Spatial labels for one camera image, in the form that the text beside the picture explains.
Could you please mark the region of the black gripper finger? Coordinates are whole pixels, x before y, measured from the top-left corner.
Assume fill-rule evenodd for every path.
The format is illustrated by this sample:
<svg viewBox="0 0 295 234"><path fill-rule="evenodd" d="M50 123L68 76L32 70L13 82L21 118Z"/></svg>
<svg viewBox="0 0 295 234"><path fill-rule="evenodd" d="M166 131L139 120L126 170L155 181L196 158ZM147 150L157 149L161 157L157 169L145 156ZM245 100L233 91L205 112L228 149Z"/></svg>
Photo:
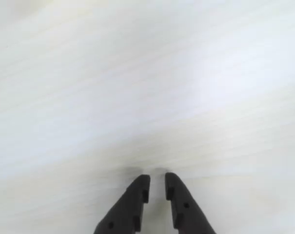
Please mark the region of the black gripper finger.
<svg viewBox="0 0 295 234"><path fill-rule="evenodd" d="M171 202L174 229L180 234L215 234L190 191L172 172L165 174L166 200Z"/></svg>
<svg viewBox="0 0 295 234"><path fill-rule="evenodd" d="M150 176L139 175L97 224L96 234L135 234L141 231L144 204L149 202Z"/></svg>

